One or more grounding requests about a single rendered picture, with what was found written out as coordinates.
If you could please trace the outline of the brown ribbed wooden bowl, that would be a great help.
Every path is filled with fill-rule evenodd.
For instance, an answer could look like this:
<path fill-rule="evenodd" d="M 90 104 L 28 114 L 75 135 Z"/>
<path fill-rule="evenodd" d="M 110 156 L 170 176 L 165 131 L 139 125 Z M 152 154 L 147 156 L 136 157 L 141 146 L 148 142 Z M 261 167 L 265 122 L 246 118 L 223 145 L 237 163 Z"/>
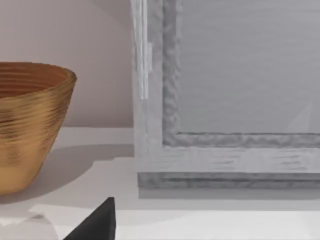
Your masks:
<path fill-rule="evenodd" d="M 39 174 L 76 81 L 65 67 L 0 61 L 0 196 L 26 189 Z"/>

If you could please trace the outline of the grey framed cabinet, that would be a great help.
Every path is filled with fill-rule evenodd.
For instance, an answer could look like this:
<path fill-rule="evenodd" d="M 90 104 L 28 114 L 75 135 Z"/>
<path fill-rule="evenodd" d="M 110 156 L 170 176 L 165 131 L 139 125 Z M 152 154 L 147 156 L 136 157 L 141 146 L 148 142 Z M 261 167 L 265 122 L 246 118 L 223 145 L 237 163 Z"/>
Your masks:
<path fill-rule="evenodd" d="M 130 0 L 141 191 L 320 189 L 320 0 Z"/>

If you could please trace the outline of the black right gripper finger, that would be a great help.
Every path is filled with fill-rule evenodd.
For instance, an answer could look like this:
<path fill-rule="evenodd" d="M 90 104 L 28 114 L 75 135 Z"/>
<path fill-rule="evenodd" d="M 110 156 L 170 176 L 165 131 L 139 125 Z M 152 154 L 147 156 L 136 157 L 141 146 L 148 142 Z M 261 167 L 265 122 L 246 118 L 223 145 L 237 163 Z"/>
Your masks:
<path fill-rule="evenodd" d="M 116 240 L 115 198 L 108 197 L 63 240 Z"/>

